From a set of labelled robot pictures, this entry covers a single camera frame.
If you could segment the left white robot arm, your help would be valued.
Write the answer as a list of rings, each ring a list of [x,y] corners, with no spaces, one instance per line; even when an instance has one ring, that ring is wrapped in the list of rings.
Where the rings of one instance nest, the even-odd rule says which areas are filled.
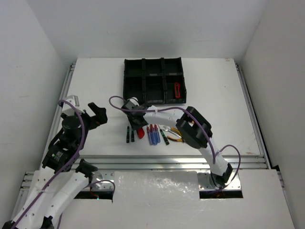
[[[97,167],[84,159],[75,171],[71,167],[80,156],[88,132],[107,123],[106,109],[89,103],[94,113],[89,116],[70,101],[61,100],[60,106],[61,129],[48,146],[26,202],[14,219],[4,223],[5,229],[52,229],[78,193],[92,185]]]

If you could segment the right aluminium side rail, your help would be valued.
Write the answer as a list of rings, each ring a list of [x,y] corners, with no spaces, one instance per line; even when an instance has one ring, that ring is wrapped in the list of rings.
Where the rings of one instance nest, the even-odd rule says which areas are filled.
[[[252,103],[252,100],[251,100],[251,97],[250,97],[250,94],[249,94],[249,91],[248,91],[248,88],[247,88],[247,85],[246,85],[246,82],[244,79],[242,69],[237,62],[235,62],[235,67],[236,67],[238,77],[239,77],[239,80],[241,83],[242,91],[244,93],[244,98],[245,98],[247,109],[248,109],[248,112],[250,115],[251,123],[252,123],[253,129],[254,129],[254,134],[255,134],[256,142],[258,144],[260,155],[262,155],[264,157],[266,168],[271,169],[272,165],[270,164],[269,154],[267,152],[267,149],[266,149],[266,146],[264,143],[264,138],[262,136],[262,132],[261,132],[261,129],[260,129],[257,117],[256,117],[256,113],[255,113],[253,103]]]

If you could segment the left aluminium side rail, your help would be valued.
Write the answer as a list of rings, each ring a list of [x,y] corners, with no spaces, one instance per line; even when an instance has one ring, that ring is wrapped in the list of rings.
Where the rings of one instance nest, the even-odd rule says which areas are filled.
[[[76,66],[76,62],[73,62],[67,70],[67,73],[66,73],[66,76],[65,76],[65,79],[64,79],[64,83],[63,83],[63,86],[62,86],[62,89],[61,89],[61,94],[60,94],[59,100],[67,97],[75,66]],[[51,124],[51,129],[50,129],[50,132],[49,132],[49,135],[48,135],[47,143],[46,143],[46,146],[45,146],[45,149],[44,149],[44,152],[43,152],[41,162],[44,160],[44,158],[45,158],[45,156],[48,152],[48,146],[49,146],[51,140],[58,133],[58,131],[59,131],[58,128],[60,128],[60,125],[61,125],[60,124],[60,122],[61,122],[61,108],[58,106],[57,102],[56,102],[56,105],[57,106],[56,106],[54,118],[53,118],[53,121],[52,121],[52,124]]]

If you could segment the aluminium front rail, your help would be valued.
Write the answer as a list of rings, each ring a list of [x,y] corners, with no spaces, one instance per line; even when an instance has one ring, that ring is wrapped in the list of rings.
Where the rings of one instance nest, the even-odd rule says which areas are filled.
[[[72,165],[75,169],[80,160],[97,167],[104,179],[113,179],[115,171],[195,171],[198,173],[200,192],[218,189],[208,177],[210,167],[202,156],[81,156]],[[233,172],[226,185],[228,190],[241,190],[240,178],[235,176],[236,169],[269,169],[270,166],[263,155],[224,156],[231,164]]]

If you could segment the aluminium side rail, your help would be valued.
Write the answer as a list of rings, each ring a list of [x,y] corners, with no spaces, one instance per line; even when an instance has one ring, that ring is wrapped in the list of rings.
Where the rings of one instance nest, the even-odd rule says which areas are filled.
[[[61,94],[60,94],[59,100],[67,97],[75,66],[76,66],[76,62],[73,62],[67,70],[67,73],[66,73],[66,76],[65,76],[65,79],[64,79],[64,83],[63,83],[63,86],[62,86],[62,89],[61,89]],[[49,132],[49,135],[48,135],[47,143],[46,143],[46,146],[45,146],[45,149],[44,149],[44,152],[43,152],[41,162],[44,160],[44,158],[45,158],[45,156],[48,152],[48,146],[49,146],[51,140],[58,133],[58,131],[59,131],[58,128],[60,128],[60,125],[61,125],[60,124],[60,122],[61,122],[61,108],[58,106],[57,102],[56,102],[56,105],[57,106],[56,106],[54,118],[53,118],[53,121],[52,121],[52,124],[51,124],[51,129],[50,129],[50,132]]]
[[[269,154],[267,152],[267,149],[266,149],[266,146],[264,143],[264,138],[262,136],[262,132],[261,132],[261,129],[260,129],[257,117],[256,117],[256,113],[255,113],[253,103],[252,103],[252,100],[251,100],[251,97],[250,97],[250,94],[249,94],[249,91],[248,91],[248,88],[247,88],[247,85],[246,85],[246,82],[244,79],[242,69],[237,62],[235,62],[235,67],[236,67],[238,77],[239,77],[239,80],[241,83],[242,91],[244,93],[244,98],[245,98],[247,109],[248,109],[248,112],[250,115],[251,123],[252,123],[253,129],[254,129],[254,134],[255,134],[256,142],[258,144],[260,155],[262,155],[264,157],[266,168],[271,169],[272,165],[270,164]]]

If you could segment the red utility knife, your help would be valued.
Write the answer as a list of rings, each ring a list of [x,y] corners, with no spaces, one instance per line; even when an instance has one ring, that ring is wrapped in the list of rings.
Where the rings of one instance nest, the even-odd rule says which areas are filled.
[[[141,128],[138,128],[138,129],[136,130],[136,133],[137,133],[137,136],[138,136],[139,139],[142,139],[142,138],[144,137],[144,135],[145,135],[145,132],[144,132],[144,130],[143,130],[142,127],[141,127]]]
[[[180,99],[181,98],[181,93],[180,93],[180,83],[175,82],[174,83],[174,93],[175,93],[175,98]]]

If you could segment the black six-compartment organizer tray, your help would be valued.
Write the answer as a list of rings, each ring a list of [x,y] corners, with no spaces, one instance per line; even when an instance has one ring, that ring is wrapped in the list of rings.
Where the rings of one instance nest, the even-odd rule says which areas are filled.
[[[123,98],[136,97],[139,104],[185,104],[187,90],[182,59],[124,60]],[[180,83],[181,98],[176,99],[174,83]]]

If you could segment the silver wrench left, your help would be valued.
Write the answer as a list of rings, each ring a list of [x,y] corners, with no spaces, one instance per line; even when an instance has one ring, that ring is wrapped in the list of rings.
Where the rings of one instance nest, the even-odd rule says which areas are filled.
[[[164,131],[167,131],[167,132],[170,132],[170,131],[171,131],[171,128],[168,128],[167,126],[163,126],[163,130],[164,130]]]

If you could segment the yellow pliers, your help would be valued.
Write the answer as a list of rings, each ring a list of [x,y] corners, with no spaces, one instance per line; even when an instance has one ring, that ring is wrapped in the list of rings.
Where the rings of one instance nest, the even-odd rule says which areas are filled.
[[[168,135],[167,136],[168,140],[170,140],[172,142],[177,142],[177,143],[184,143],[185,142],[184,139],[182,138],[182,134],[180,133],[180,131],[178,129],[171,127],[171,131],[168,132],[168,133],[174,135],[174,137],[171,136],[171,135]]]

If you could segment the green black screwdriver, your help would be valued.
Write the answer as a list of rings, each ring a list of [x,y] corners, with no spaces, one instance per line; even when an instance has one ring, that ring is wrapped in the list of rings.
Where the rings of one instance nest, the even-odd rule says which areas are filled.
[[[169,141],[168,141],[167,137],[165,136],[165,133],[163,132],[162,129],[160,129],[160,133],[162,135],[162,138],[163,138],[165,144],[168,146],[170,143],[169,143]]]

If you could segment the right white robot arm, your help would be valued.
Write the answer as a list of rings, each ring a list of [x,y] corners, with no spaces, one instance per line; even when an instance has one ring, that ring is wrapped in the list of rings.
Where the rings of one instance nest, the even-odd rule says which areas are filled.
[[[184,142],[205,158],[210,167],[212,184],[217,188],[225,187],[233,168],[216,147],[211,124],[194,107],[158,109],[126,103],[122,111],[135,129],[148,124],[176,127]]]

